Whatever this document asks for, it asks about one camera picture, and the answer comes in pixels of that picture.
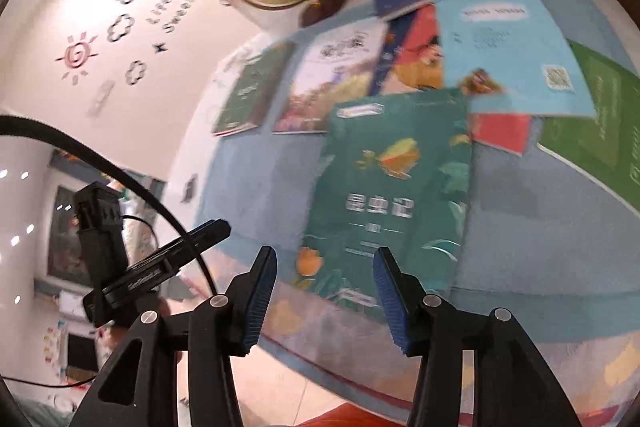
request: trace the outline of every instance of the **metal screw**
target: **metal screw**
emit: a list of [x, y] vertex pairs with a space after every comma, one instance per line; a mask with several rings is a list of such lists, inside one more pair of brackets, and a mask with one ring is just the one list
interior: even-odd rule
[[222, 306], [226, 306], [228, 302], [229, 299], [226, 295], [213, 295], [213, 297], [209, 299], [209, 304], [214, 308], [222, 308]]
[[424, 296], [424, 299], [422, 299], [422, 302], [424, 303], [425, 306], [428, 306], [429, 308], [437, 308], [442, 304], [442, 299], [437, 295], [430, 293], [429, 295]]
[[498, 308], [495, 312], [494, 312], [495, 318], [498, 319], [499, 321], [502, 322], [508, 322], [509, 320], [511, 320], [511, 312], [508, 309], [505, 308]]
[[148, 312], [144, 312], [142, 314], [140, 320], [143, 324], [151, 324], [152, 322], [155, 322], [157, 318], [158, 314], [155, 311], [149, 310]]

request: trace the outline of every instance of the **orange fabric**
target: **orange fabric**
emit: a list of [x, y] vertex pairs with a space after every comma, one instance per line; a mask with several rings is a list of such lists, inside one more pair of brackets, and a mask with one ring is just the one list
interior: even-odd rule
[[398, 427], [398, 424], [350, 403], [343, 403], [298, 427]]

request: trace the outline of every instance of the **sun drawing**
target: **sun drawing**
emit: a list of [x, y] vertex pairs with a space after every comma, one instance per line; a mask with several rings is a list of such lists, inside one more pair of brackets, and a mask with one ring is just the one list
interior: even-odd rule
[[[82, 32], [78, 42], [76, 42], [73, 36], [69, 36], [66, 38], [69, 46], [65, 50], [65, 56], [56, 58], [56, 61], [64, 60], [65, 66], [69, 68], [69, 71], [62, 75], [62, 80], [69, 76], [69, 73], [71, 73], [70, 70], [77, 70], [81, 68], [82, 66], [84, 66], [85, 62], [89, 60], [89, 57], [95, 57], [97, 55], [97, 53], [91, 52], [91, 43], [94, 42], [97, 38], [98, 35], [92, 37], [88, 42], [86, 42], [86, 32]], [[82, 76], [87, 76], [89, 74], [84, 70], [80, 70], [79, 73]], [[78, 75], [74, 74], [72, 80], [75, 86], [78, 83]]]

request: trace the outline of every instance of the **green book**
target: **green book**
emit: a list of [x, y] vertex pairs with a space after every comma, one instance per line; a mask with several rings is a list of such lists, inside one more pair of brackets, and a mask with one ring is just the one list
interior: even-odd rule
[[262, 124], [295, 47], [294, 42], [279, 42], [247, 61], [213, 128], [215, 136]]
[[379, 247], [447, 296], [465, 224], [471, 144], [458, 89], [372, 96], [335, 106], [295, 285], [382, 318]]
[[640, 210], [640, 78], [589, 48], [569, 44], [598, 115], [548, 118], [540, 146]]

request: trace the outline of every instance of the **qr code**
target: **qr code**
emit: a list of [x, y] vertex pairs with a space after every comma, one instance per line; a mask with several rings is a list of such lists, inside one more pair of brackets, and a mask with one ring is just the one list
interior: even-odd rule
[[569, 71], [562, 66], [542, 66], [546, 85], [558, 91], [574, 90], [569, 78]]

